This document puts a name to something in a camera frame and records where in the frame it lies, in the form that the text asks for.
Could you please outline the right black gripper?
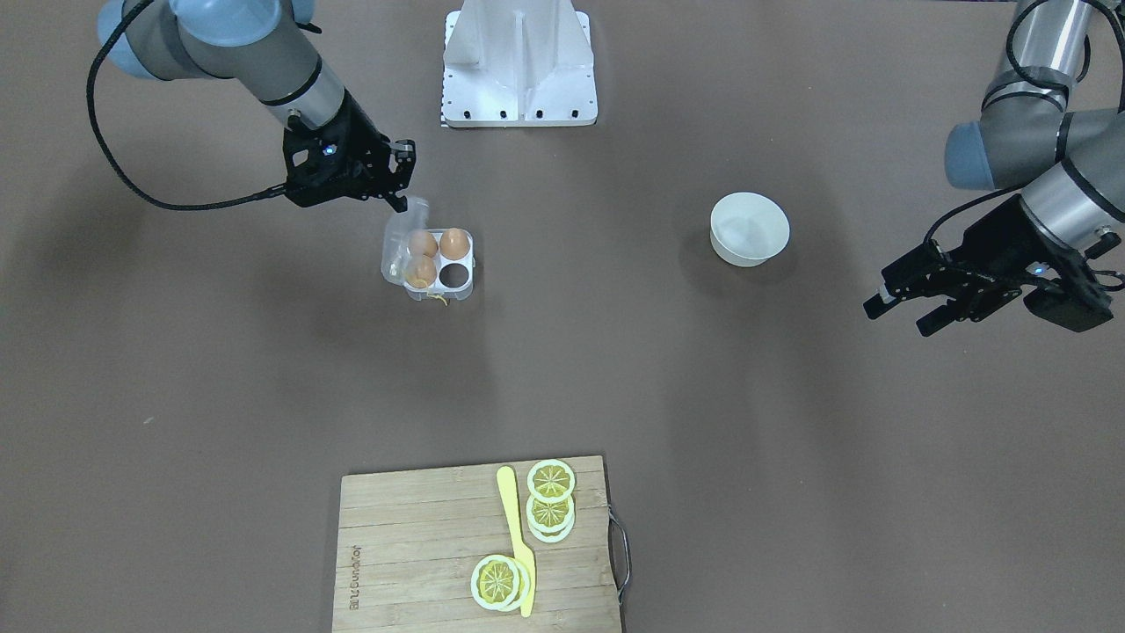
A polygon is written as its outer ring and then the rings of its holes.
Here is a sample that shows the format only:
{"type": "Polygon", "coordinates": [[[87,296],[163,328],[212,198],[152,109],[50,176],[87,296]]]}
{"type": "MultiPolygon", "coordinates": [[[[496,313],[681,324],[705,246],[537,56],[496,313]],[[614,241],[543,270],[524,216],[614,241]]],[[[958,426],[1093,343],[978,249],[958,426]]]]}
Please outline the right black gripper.
{"type": "Polygon", "coordinates": [[[417,168],[417,144],[386,139],[348,90],[338,114],[317,129],[316,139],[316,186],[369,191],[395,212],[410,209],[403,192],[417,168]]]}

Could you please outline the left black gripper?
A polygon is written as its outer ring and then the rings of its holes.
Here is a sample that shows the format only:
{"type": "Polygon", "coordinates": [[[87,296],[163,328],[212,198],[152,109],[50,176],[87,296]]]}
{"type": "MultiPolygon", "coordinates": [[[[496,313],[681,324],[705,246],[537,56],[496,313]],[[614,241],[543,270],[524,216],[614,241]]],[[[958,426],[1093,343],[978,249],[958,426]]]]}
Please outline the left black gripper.
{"type": "Polygon", "coordinates": [[[1012,195],[964,230],[960,247],[940,252],[935,239],[897,257],[882,270],[883,284],[863,302],[871,320],[899,302],[945,297],[916,326],[922,337],[954,322],[982,322],[1017,299],[1026,288],[1056,291],[1056,282],[1035,271],[1052,266],[1046,237],[1030,220],[1022,195],[1012,195]]]}

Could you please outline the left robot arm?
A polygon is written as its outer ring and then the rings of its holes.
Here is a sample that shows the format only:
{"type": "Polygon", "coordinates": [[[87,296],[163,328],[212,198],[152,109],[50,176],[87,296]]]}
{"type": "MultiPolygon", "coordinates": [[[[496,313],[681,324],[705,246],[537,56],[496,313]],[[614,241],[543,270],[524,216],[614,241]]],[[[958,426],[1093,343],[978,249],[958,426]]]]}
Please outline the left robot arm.
{"type": "Polygon", "coordinates": [[[1122,107],[1072,111],[1090,60],[1088,27],[1104,16],[1122,42],[1120,1],[1020,1],[979,119],[945,147],[951,186],[999,205],[952,250],[935,232],[882,270],[868,319],[896,305],[940,297],[918,322],[928,337],[953,322],[982,322],[1022,299],[1068,331],[1112,319],[1122,275],[1092,268],[1122,242],[1122,107]]]}

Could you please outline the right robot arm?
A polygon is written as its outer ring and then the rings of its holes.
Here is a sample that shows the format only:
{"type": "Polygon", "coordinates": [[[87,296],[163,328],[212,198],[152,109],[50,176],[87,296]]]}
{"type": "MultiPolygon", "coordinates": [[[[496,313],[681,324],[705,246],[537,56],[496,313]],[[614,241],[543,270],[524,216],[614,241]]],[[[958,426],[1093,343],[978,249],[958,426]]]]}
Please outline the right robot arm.
{"type": "Polygon", "coordinates": [[[313,1],[108,1],[101,43],[87,73],[94,141],[129,191],[176,212],[217,211],[284,197],[302,207],[338,198],[378,198],[405,212],[417,164],[413,141],[390,141],[363,112],[308,36],[313,1]],[[214,201],[166,204],[126,175],[97,119],[94,89],[105,61],[130,76],[169,83],[194,76],[236,80],[282,125],[286,177],[264,191],[214,201]]]}

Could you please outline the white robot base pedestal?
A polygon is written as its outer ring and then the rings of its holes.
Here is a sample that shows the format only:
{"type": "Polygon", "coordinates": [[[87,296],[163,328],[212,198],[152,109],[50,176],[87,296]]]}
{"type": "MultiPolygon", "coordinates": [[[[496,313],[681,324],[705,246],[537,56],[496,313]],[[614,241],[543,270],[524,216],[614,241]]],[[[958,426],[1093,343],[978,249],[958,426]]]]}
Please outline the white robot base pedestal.
{"type": "Polygon", "coordinates": [[[598,120],[591,21],[570,1],[466,1],[446,15],[443,36],[443,126],[598,120]]]}

